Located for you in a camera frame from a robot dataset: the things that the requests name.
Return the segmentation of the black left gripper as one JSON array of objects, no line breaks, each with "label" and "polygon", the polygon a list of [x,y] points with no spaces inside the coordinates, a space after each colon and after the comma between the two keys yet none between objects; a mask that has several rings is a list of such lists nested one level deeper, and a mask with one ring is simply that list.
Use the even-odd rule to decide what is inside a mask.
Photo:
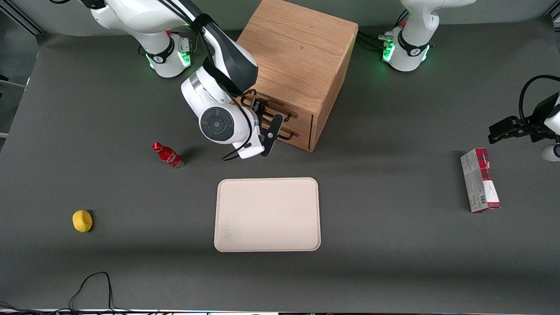
[{"label": "black left gripper", "polygon": [[[560,134],[560,105],[558,92],[546,100],[541,101],[531,115],[531,124],[536,128],[536,133],[531,135],[532,142],[543,139],[552,139],[559,142]],[[493,145],[508,138],[530,136],[531,128],[516,116],[508,116],[489,127],[488,141]]]}]

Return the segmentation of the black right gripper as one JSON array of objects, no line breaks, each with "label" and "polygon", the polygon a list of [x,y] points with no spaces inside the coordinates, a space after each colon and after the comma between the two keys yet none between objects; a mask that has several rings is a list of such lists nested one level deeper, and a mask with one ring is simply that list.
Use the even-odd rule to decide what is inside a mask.
[{"label": "black right gripper", "polygon": [[252,131],[254,133],[258,130],[256,133],[261,134],[261,144],[264,147],[261,156],[269,156],[284,123],[284,116],[282,114],[271,116],[266,111],[267,105],[268,101],[264,98],[254,98],[252,100],[252,111],[255,114],[255,123],[252,126]]}]

